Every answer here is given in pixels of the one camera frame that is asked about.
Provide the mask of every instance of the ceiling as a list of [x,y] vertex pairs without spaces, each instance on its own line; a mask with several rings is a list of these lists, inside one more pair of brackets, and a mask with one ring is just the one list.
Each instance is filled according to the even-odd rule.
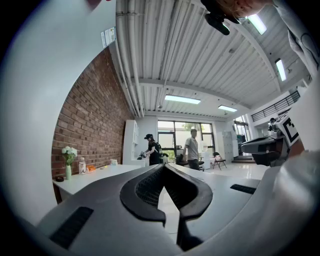
[[[128,0],[117,4],[118,14],[128,12]],[[242,25],[226,21],[230,35],[222,35],[205,21],[207,11],[200,0],[136,0],[134,12],[138,88],[148,114],[227,118],[232,113],[226,115],[218,106],[249,112],[264,104],[267,96],[284,93],[308,73],[291,50],[287,27],[273,6],[266,6],[258,14],[267,27],[263,35],[248,20]],[[117,30],[123,32],[117,39],[124,41],[119,44],[120,50],[125,47],[127,55],[121,54],[121,59],[127,59],[130,82],[138,99],[128,15],[117,16]],[[284,82],[275,64],[278,58],[286,68]],[[201,102],[194,105],[167,101],[165,95]]]

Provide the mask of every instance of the brick wall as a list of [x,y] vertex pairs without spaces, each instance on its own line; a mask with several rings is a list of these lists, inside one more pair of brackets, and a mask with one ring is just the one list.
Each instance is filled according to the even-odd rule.
[[78,153],[72,174],[79,173],[80,157],[96,167],[108,165],[110,159],[120,164],[125,124],[130,119],[134,117],[106,48],[85,68],[63,104],[52,142],[52,177],[65,176],[61,149],[66,146]]

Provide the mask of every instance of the vase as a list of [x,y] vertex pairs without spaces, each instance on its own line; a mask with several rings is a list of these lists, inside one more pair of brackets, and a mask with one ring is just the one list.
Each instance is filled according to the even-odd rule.
[[67,165],[65,167],[65,176],[66,176],[67,180],[71,179],[71,166],[70,165]]

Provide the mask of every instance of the staircase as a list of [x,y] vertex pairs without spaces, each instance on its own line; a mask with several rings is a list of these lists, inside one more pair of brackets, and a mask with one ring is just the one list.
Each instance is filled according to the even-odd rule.
[[232,163],[235,164],[255,164],[255,160],[253,159],[252,155],[239,155],[234,158]]

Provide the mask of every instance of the railing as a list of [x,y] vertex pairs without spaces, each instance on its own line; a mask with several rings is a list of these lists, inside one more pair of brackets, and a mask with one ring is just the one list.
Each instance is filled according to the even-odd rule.
[[266,118],[267,116],[270,116],[274,113],[278,113],[281,110],[289,107],[290,105],[297,102],[297,100],[300,98],[300,94],[298,91],[295,91],[294,93],[291,93],[288,97],[278,101],[276,104],[273,104],[272,106],[269,106],[265,108],[264,110],[259,111],[258,113],[255,113],[252,115],[253,121],[258,121],[262,118]]

